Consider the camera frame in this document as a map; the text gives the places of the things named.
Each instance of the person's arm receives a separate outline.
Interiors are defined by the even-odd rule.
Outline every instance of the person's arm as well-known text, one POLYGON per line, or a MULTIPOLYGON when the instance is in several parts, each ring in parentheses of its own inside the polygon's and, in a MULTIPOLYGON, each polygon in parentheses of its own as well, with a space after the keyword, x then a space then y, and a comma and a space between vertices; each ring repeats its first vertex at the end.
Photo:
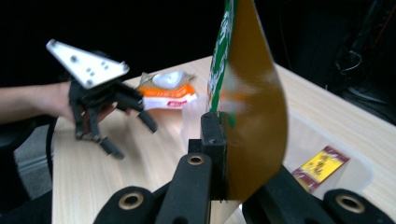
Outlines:
MULTIPOLYGON (((0 124, 29 119, 38 115, 65 117, 74 122, 69 104, 70 82, 40 86, 0 88, 0 124)), ((105 106, 98 121, 114 110, 105 106)))

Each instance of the human hand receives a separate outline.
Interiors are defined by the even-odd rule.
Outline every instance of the human hand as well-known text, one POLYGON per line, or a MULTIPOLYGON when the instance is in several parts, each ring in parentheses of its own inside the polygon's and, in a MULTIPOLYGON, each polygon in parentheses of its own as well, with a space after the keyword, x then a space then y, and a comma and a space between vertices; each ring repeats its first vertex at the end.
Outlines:
MULTIPOLYGON (((46 86, 39 87, 37 89, 43 97, 40 103, 40 109, 43 113, 51 115, 53 117, 64 117, 71 122, 75 123, 75 118, 72 112, 72 108, 69 104, 69 90, 70 82, 56 83, 46 86)), ((97 116, 97 121, 102 121, 107 115, 115 110, 113 105, 105 105, 97 116)), ((88 113, 85 113, 84 109, 81 108, 81 115, 83 115, 84 123, 88 120, 88 113)))

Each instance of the snack package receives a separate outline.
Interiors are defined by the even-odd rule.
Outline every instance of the snack package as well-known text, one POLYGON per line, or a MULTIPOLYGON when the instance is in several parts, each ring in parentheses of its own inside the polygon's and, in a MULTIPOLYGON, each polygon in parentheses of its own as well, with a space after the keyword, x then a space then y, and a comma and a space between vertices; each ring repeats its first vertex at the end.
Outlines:
POLYGON ((137 87, 143 92, 146 110, 153 108, 181 109, 197 98, 190 80, 194 75, 183 71, 150 75, 143 73, 137 87))
POLYGON ((332 147, 323 148, 317 155, 291 174, 310 193, 317 189, 349 158, 332 147))

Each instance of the white mounting plate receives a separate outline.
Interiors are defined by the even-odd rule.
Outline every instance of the white mounting plate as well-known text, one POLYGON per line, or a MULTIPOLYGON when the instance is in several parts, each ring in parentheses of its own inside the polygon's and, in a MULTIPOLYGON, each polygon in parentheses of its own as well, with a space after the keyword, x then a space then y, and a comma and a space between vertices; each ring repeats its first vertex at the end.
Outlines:
POLYGON ((129 66, 51 39, 47 50, 83 86, 91 89, 125 75, 129 66))

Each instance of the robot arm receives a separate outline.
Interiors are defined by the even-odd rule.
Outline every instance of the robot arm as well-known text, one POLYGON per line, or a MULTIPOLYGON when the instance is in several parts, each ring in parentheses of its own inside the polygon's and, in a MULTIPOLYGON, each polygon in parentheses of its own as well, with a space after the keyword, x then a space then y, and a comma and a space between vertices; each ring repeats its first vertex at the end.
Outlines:
POLYGON ((139 112, 138 117, 155 133, 157 125, 144 110, 143 94, 123 84, 119 77, 129 71, 125 63, 117 63, 91 52, 76 49, 56 40, 47 44, 49 52, 72 75, 69 92, 70 105, 76 121, 76 138, 99 144, 107 154, 123 159, 123 154, 108 139, 100 134, 97 115, 104 105, 117 103, 117 109, 133 109, 139 112), (80 109, 88 113, 88 123, 80 109))

